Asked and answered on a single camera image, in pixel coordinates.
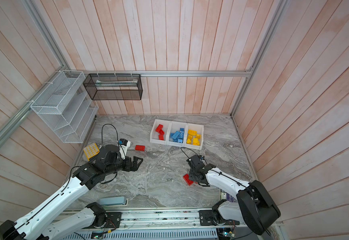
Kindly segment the yellow sloped brick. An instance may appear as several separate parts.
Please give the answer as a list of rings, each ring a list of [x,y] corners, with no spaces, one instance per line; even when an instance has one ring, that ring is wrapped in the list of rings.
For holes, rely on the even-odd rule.
[[[193,139],[193,136],[188,135],[188,137],[187,137],[187,144],[192,144],[192,139]]]

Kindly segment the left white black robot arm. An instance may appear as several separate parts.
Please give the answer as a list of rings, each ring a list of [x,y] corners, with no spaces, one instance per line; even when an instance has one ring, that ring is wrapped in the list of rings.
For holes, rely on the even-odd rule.
[[[64,220],[54,222],[75,200],[98,184],[105,183],[105,177],[120,171],[136,172],[142,158],[127,157],[127,146],[106,145],[72,174],[47,200],[16,221],[7,220],[0,225],[2,240],[59,240],[83,228],[104,228],[109,224],[106,210],[97,202],[88,204]]]

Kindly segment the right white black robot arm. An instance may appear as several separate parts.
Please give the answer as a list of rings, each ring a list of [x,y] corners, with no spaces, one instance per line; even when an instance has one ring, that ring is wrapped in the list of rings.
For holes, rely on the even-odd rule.
[[[253,233],[262,235],[281,216],[281,211],[261,182],[239,180],[212,164],[204,164],[203,159],[199,155],[187,159],[189,180],[202,187],[217,187],[236,202],[220,200],[211,210],[199,211],[202,226],[245,223]]]

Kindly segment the yellow long brick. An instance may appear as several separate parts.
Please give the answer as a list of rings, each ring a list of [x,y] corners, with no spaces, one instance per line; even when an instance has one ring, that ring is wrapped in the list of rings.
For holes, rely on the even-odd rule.
[[[197,131],[188,130],[188,135],[190,135],[190,136],[196,136],[196,135],[197,135]]]

